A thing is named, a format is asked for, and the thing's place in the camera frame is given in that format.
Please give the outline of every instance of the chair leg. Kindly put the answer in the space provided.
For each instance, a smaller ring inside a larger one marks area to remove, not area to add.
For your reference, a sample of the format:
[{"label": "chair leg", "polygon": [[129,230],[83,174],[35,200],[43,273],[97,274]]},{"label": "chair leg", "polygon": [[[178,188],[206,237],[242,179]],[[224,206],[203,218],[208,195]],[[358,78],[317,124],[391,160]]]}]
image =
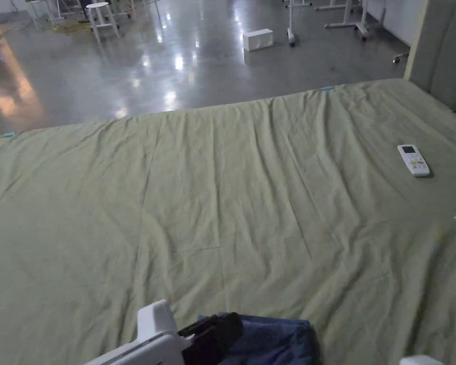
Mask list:
[{"label": "chair leg", "polygon": [[45,0],[43,2],[46,3],[46,11],[47,11],[47,15],[49,16],[49,20],[52,23],[52,27],[56,28],[56,23],[54,23],[54,15],[52,14],[52,9],[50,7],[49,1]]},{"label": "chair leg", "polygon": [[111,13],[110,5],[106,6],[106,11],[108,12],[108,16],[110,17],[110,22],[113,26],[113,32],[120,38],[120,34],[118,33],[117,22],[114,20],[113,14]]},{"label": "chair leg", "polygon": [[93,14],[91,13],[91,9],[88,9],[88,18],[89,18],[89,23],[91,24],[91,28],[93,29],[93,33],[95,34],[96,41],[98,42],[98,45],[100,44],[100,35],[98,34],[98,28],[96,28],[95,20],[93,17]]},{"label": "chair leg", "polygon": [[133,19],[136,19],[136,15],[135,15],[135,6],[133,6],[133,0],[130,0],[131,4],[132,4],[132,13],[133,13]]},{"label": "chair leg", "polygon": [[32,21],[34,22],[35,28],[36,28],[37,30],[39,30],[39,25],[38,25],[38,22],[37,22],[38,14],[37,14],[37,12],[35,11],[34,4],[31,3],[31,2],[29,2],[29,3],[28,3],[28,8],[29,8],[30,11],[32,12]]}]

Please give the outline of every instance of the white remote control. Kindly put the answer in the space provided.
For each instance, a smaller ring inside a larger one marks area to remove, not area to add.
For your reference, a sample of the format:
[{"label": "white remote control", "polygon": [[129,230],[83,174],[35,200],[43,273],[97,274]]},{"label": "white remote control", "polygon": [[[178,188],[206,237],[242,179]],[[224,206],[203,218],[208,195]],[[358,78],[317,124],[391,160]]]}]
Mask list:
[{"label": "white remote control", "polygon": [[429,175],[429,166],[415,144],[400,144],[397,148],[412,175],[415,177]]}]

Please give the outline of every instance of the gray headboard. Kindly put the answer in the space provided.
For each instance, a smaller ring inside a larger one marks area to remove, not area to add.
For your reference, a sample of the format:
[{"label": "gray headboard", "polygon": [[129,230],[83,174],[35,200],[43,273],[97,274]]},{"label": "gray headboard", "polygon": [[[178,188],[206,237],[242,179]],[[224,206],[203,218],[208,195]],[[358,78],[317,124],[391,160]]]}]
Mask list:
[{"label": "gray headboard", "polygon": [[428,0],[420,29],[404,77],[456,111],[456,0]]}]

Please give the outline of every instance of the folded blue cloth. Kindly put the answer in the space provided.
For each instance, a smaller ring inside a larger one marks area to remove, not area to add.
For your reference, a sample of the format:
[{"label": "folded blue cloth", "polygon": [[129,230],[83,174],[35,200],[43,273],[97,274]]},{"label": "folded blue cloth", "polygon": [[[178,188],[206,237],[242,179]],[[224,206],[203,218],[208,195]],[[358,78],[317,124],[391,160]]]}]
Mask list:
[{"label": "folded blue cloth", "polygon": [[314,328],[308,321],[240,317],[243,336],[230,348],[220,365],[319,364],[319,346]]}]

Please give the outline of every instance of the gray floor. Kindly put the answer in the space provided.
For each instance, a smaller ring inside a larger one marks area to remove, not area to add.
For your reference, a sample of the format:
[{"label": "gray floor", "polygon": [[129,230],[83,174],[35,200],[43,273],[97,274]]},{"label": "gray floor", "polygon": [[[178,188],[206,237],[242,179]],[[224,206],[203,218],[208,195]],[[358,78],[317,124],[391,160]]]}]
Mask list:
[{"label": "gray floor", "polygon": [[[102,47],[87,29],[29,24],[0,37],[0,134],[404,74],[392,56],[408,47],[389,33],[363,43],[352,28],[325,29],[340,10],[296,8],[289,48],[281,0],[161,0],[159,14],[138,4],[136,20],[119,20],[120,39],[101,30]],[[262,28],[274,31],[274,46],[244,52],[241,33]]]}]

